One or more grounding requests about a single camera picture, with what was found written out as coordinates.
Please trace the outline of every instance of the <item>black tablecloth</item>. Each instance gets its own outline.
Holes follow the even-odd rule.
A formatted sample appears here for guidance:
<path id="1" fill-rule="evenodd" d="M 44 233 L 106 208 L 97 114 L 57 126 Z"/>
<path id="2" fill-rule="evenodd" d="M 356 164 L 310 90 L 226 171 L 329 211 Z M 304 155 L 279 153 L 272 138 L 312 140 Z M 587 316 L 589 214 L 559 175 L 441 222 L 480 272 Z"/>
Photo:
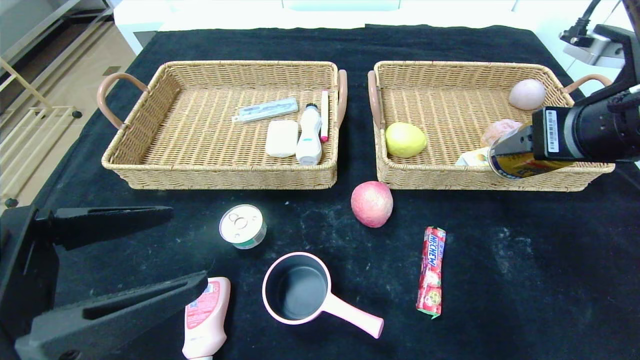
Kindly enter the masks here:
<path id="1" fill-rule="evenodd" d="M 125 238 L 60 253 L 57 305 L 208 269 L 232 283 L 216 359 L 637 359 L 640 186 L 619 166 L 579 193 L 393 191 L 380 229 L 357 222 L 350 195 L 376 179 L 366 74 L 380 60 L 539 63 L 571 82 L 530 31 L 381 27 L 158 33 L 127 71 L 149 82 L 171 60 L 328 60 L 346 69 L 349 101 L 337 184 L 321 191 L 141 191 L 100 165 L 115 129 L 93 115 L 36 203 L 45 208 L 167 205 L 175 218 Z M 140 96 L 121 82 L 122 119 Z M 240 251 L 218 234 L 236 204 L 260 208 L 266 239 Z M 422 237 L 447 231 L 440 318 L 415 310 Z M 264 309 L 268 266 L 304 250 L 325 261 L 333 290 L 385 319 L 379 340 L 330 315 L 287 326 Z M 182 312 L 108 359 L 180 359 Z"/>

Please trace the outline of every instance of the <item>yellow lemon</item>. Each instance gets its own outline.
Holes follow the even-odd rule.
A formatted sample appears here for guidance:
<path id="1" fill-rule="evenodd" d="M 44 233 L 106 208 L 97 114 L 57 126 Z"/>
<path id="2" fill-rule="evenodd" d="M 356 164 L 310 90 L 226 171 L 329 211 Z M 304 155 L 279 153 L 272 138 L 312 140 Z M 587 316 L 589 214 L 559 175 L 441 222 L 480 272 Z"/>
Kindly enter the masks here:
<path id="1" fill-rule="evenodd" d="M 387 128 L 387 151 L 401 158 L 410 158 L 424 149 L 427 137 L 408 122 L 395 122 Z"/>

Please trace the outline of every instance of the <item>basket handle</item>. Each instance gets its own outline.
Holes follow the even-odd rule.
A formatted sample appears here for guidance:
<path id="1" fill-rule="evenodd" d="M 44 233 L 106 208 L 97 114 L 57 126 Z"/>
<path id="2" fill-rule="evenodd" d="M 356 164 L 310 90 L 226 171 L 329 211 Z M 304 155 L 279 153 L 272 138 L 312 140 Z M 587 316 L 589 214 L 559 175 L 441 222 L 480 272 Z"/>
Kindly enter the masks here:
<path id="1" fill-rule="evenodd" d="M 570 94 L 574 92 L 575 89 L 577 89 L 578 87 L 580 87 L 582 84 L 586 83 L 589 80 L 598 80 L 605 87 L 611 85 L 611 80 L 609 80 L 609 78 L 607 78 L 606 76 L 600 75 L 600 74 L 589 74 L 587 76 L 582 76 L 580 79 L 574 81 L 573 84 L 564 88 L 563 91 L 566 92 L 567 94 Z"/>
<path id="2" fill-rule="evenodd" d="M 371 105 L 373 122 L 376 124 L 378 129 L 382 129 L 382 112 L 380 111 L 380 98 L 378 97 L 375 71 L 369 71 L 367 77 L 369 78 L 369 105 Z"/>
<path id="3" fill-rule="evenodd" d="M 340 128 L 342 121 L 344 120 L 344 114 L 347 112 L 347 71 L 338 71 L 338 81 L 340 81 L 338 87 L 338 117 L 336 118 L 336 126 Z"/>
<path id="4" fill-rule="evenodd" d="M 100 86 L 98 86 L 98 108 L 100 109 L 102 114 L 107 119 L 109 119 L 109 121 L 116 127 L 116 129 L 120 130 L 122 128 L 122 121 L 118 119 L 118 117 L 113 114 L 111 109 L 109 109 L 109 106 L 107 106 L 107 91 L 109 90 L 111 85 L 113 85 L 113 83 L 115 83 L 118 79 L 126 79 L 131 81 L 134 85 L 136 85 L 140 90 L 144 92 L 149 92 L 149 88 L 140 80 L 124 72 L 116 72 L 102 80 L 102 83 L 100 84 Z"/>

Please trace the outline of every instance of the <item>pink saucepan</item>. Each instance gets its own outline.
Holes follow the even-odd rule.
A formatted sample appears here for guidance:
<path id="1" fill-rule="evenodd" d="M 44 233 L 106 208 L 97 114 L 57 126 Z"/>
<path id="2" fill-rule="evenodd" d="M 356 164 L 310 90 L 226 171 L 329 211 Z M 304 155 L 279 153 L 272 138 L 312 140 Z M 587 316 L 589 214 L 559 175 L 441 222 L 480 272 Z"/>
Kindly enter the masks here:
<path id="1" fill-rule="evenodd" d="M 262 282 L 262 300 L 269 314 L 289 325 L 333 314 L 379 338 L 385 321 L 353 307 L 331 293 L 326 265 L 307 252 L 292 252 L 271 265 Z"/>

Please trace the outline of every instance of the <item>wicker basket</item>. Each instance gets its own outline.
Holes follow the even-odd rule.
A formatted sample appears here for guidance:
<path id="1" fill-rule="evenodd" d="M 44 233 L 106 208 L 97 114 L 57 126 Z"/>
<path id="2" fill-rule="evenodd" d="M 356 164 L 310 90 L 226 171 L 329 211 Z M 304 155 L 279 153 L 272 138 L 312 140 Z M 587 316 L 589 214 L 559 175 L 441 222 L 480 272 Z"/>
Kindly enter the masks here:
<path id="1" fill-rule="evenodd" d="M 124 124 L 105 103 L 117 79 L 143 94 Z M 320 104 L 329 90 L 329 140 L 318 165 L 294 156 L 268 156 L 269 120 L 234 123 L 239 108 L 295 97 Z M 344 70 L 323 61 L 174 61 L 148 88 L 134 77 L 110 75 L 98 90 L 99 108 L 118 128 L 102 157 L 135 189 L 323 189 L 337 180 L 339 128 L 347 99 Z M 275 117 L 298 121 L 300 113 Z"/>
<path id="2" fill-rule="evenodd" d="M 576 163 L 547 174 L 507 180 L 489 166 L 454 165 L 460 154 L 482 147 L 487 126 L 500 119 L 531 120 L 531 111 L 508 103 L 513 85 L 537 79 L 547 88 L 545 106 L 573 106 L 569 86 L 548 68 L 515 63 L 381 61 L 369 72 L 378 179 L 393 189 L 580 191 L 613 164 Z M 427 135 L 411 158 L 387 153 L 385 129 L 409 122 Z"/>

